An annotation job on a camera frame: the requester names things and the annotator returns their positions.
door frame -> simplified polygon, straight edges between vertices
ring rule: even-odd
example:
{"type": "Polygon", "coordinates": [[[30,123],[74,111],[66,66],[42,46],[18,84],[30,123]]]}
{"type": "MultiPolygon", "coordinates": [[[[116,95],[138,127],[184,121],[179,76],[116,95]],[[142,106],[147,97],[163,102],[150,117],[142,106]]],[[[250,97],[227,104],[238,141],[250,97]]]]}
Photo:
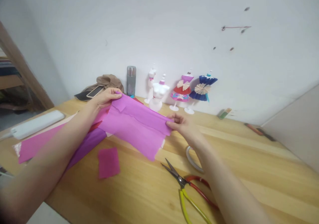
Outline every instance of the door frame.
{"type": "Polygon", "coordinates": [[[21,54],[18,47],[14,44],[13,40],[9,36],[6,28],[3,26],[1,21],[0,48],[4,51],[9,60],[18,70],[25,84],[33,91],[33,93],[40,100],[44,108],[46,110],[53,108],[53,102],[51,101],[46,91],[42,88],[41,84],[37,81],[31,70],[29,69],[23,55],[21,54]]]}

hand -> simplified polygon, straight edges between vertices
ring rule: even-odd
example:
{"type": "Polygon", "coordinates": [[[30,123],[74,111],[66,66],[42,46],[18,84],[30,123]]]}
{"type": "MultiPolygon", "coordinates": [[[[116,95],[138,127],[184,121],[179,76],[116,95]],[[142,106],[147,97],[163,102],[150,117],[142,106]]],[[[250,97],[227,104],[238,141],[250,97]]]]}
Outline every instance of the hand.
{"type": "Polygon", "coordinates": [[[166,125],[178,131],[185,138],[189,146],[193,147],[199,140],[204,139],[204,136],[198,130],[196,124],[188,117],[178,113],[172,113],[167,117],[173,119],[174,122],[167,121],[166,125]]]}
{"type": "Polygon", "coordinates": [[[122,91],[118,88],[107,88],[105,91],[103,91],[102,93],[95,96],[89,102],[94,103],[100,109],[105,108],[105,107],[111,105],[112,99],[119,99],[122,97],[121,93],[116,94],[115,91],[122,93],[122,91]]]}

scissors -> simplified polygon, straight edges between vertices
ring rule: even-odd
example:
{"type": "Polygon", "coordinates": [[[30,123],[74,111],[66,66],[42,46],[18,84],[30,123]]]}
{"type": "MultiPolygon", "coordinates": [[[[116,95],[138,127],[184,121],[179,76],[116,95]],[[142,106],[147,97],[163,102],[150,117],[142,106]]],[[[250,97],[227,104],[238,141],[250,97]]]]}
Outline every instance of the scissors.
{"type": "Polygon", "coordinates": [[[187,222],[187,224],[191,224],[192,222],[190,221],[188,214],[186,212],[186,207],[185,207],[185,200],[184,197],[190,202],[190,204],[196,209],[196,211],[198,211],[198,213],[202,216],[202,218],[206,221],[206,223],[211,224],[211,222],[209,221],[209,219],[207,218],[207,216],[203,213],[203,211],[193,202],[193,200],[188,196],[187,192],[185,191],[185,185],[189,184],[192,188],[194,188],[208,203],[209,205],[211,205],[212,207],[216,208],[217,210],[219,210],[218,206],[216,206],[214,203],[212,203],[206,196],[205,194],[193,183],[191,183],[191,180],[199,180],[200,182],[202,182],[204,185],[206,185],[209,189],[209,184],[208,182],[199,177],[199,176],[189,176],[186,179],[182,178],[177,171],[175,170],[175,168],[170,164],[170,162],[165,158],[167,164],[169,165],[170,169],[168,167],[166,167],[164,164],[162,164],[162,166],[164,168],[166,168],[167,171],[169,171],[170,174],[172,174],[172,176],[178,181],[179,185],[180,185],[180,190],[179,190],[179,198],[180,198],[180,203],[181,203],[181,207],[182,207],[182,212],[183,215],[185,217],[185,220],[187,222]]]}

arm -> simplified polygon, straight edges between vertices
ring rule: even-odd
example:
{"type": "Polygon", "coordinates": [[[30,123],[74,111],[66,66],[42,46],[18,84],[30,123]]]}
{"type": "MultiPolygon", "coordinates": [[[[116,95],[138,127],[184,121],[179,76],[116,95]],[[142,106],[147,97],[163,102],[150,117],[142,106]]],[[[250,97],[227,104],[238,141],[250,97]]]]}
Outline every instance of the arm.
{"type": "Polygon", "coordinates": [[[116,88],[90,100],[0,192],[1,209],[9,223],[26,223],[51,193],[101,108],[111,104],[116,88]]]}
{"type": "Polygon", "coordinates": [[[169,118],[175,122],[166,124],[177,130],[195,150],[226,223],[271,224],[260,203],[224,164],[196,125],[176,113],[169,118]]]}

stainless steel thermos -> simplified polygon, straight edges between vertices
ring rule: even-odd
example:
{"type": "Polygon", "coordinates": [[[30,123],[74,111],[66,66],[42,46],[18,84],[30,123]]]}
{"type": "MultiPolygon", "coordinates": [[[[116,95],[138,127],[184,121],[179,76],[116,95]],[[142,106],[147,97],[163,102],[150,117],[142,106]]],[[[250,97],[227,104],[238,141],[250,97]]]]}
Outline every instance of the stainless steel thermos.
{"type": "Polygon", "coordinates": [[[136,67],[127,66],[126,77],[126,92],[128,96],[135,96],[135,83],[136,83],[136,67]]]}

